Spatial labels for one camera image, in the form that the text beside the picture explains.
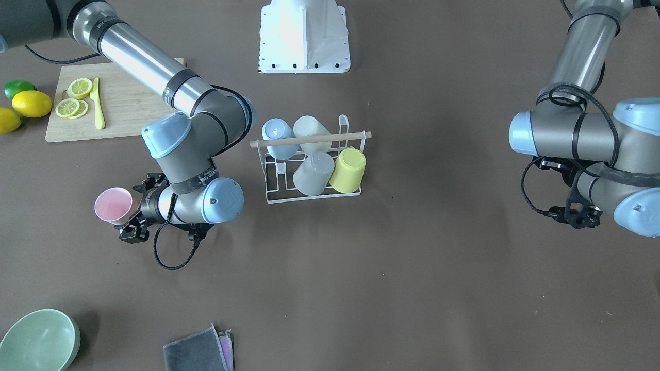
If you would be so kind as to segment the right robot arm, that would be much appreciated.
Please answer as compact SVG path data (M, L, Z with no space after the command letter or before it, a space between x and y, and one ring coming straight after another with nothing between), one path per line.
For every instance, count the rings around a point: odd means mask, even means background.
M2 1L2 51L66 36L114 62L170 109L141 130L160 172L122 190L123 197L99 195L97 216L130 243L148 240L150 226L174 226L200 244L214 225L235 219L243 192L213 160L254 127L252 103L207 83L105 1Z

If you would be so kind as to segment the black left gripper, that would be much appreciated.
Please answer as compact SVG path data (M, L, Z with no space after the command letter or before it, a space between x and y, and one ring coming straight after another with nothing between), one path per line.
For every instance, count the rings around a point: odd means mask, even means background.
M594 161L570 158L540 157L538 168L542 171L559 172L563 182L570 188L564 206L554 206L547 211L541 211L540 214L559 223L573 226L575 229L594 228L599 225L603 211L585 199L579 193L577 186L577 177L594 163Z

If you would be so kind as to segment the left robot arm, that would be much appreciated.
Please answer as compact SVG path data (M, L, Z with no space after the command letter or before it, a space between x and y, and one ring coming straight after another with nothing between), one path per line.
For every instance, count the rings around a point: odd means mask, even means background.
M608 213L637 235L658 237L658 98L625 99L608 112L594 96L622 23L644 7L658 9L658 1L577 1L535 109L511 121L511 149L561 173L570 188L563 205L535 213L576 229Z

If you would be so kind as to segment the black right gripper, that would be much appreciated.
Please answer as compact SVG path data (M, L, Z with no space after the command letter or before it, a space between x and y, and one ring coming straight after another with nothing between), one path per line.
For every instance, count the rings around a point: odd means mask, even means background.
M150 172L141 184L133 190L141 193L142 198L131 220L119 225L119 239L127 243L146 242L149 239L150 225L162 225L166 218L159 209L160 195L169 186L167 177L162 172Z

